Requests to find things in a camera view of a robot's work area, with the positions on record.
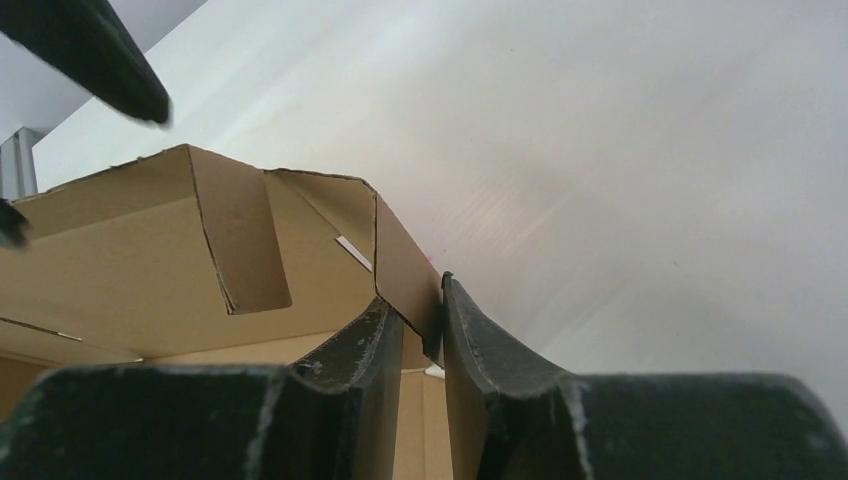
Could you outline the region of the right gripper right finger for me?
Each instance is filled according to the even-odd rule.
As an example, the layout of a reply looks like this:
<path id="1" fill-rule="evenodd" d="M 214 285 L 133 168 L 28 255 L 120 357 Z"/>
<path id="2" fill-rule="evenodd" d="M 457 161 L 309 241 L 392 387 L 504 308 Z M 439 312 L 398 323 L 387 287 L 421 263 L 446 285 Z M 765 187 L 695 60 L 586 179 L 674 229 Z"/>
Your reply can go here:
<path id="1" fill-rule="evenodd" d="M 442 305 L 454 478 L 576 478 L 561 390 L 573 373 L 491 320 L 450 272 L 442 277 Z"/>

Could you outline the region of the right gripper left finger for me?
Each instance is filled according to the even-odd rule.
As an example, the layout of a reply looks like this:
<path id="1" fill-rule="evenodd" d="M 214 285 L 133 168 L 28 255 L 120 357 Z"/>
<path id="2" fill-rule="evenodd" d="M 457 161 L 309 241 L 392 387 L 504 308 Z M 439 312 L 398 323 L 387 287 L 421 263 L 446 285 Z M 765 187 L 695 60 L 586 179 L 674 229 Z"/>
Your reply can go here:
<path id="1" fill-rule="evenodd" d="M 374 299 L 293 367 L 288 472 L 295 479 L 393 474 L 404 323 Z"/>

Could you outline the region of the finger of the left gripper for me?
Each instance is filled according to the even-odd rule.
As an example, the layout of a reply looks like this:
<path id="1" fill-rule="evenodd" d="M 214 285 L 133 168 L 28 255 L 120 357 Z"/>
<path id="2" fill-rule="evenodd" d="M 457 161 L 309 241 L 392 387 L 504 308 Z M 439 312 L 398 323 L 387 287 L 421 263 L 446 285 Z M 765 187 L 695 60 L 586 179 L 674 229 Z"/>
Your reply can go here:
<path id="1" fill-rule="evenodd" d="M 107 1 L 3 1 L 1 33 L 114 110 L 166 126 L 165 86 Z"/>
<path id="2" fill-rule="evenodd" d="M 28 247 L 29 220 L 7 199 L 1 199 L 1 247 L 25 250 Z"/>

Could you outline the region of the brown cardboard box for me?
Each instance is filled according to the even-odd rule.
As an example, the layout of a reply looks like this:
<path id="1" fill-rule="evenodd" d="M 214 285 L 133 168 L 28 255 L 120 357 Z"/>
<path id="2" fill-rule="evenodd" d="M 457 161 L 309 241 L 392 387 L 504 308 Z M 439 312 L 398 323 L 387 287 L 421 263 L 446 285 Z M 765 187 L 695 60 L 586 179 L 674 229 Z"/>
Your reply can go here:
<path id="1" fill-rule="evenodd" d="M 5 479 L 295 479 L 294 364 L 403 320 L 389 479 L 449 479 L 440 278 L 355 177 L 180 145 L 22 199 L 1 255 Z"/>

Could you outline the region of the aluminium frame rail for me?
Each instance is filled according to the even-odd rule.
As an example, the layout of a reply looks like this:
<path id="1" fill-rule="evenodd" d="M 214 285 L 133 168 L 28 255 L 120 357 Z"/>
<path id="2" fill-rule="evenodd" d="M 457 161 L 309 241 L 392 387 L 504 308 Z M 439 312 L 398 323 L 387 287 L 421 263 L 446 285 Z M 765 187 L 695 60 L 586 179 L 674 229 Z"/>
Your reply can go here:
<path id="1" fill-rule="evenodd" d="M 45 136 L 23 127 L 1 144 L 1 196 L 17 200 L 38 192 L 33 147 Z"/>

